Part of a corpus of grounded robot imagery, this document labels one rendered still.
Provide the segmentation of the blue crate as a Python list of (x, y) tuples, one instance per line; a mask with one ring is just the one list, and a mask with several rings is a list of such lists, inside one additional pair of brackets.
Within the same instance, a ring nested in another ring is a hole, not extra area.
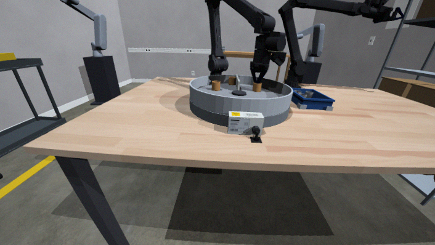
[[(307, 105), (306, 109), (310, 110), (326, 110), (327, 106), (332, 106), (334, 99), (314, 90), (314, 89), (300, 89), (292, 88), (293, 95), (291, 101), (296, 105), (299, 103), (301, 105)], [(300, 90), (301, 93), (305, 94), (306, 91), (313, 92), (312, 98), (304, 98), (303, 96), (296, 93), (294, 90)], [(323, 98), (323, 99), (321, 99)]]

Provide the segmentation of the bronze bushing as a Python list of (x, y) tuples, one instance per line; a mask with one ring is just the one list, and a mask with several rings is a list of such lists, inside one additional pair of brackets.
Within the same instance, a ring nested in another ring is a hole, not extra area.
[(235, 85), (236, 83), (236, 77), (230, 76), (229, 77), (229, 85)]
[(220, 90), (220, 81), (212, 81), (212, 90), (219, 91)]
[(253, 91), (254, 92), (260, 92), (261, 91), (261, 86), (262, 86), (261, 82), (259, 84), (253, 83)]

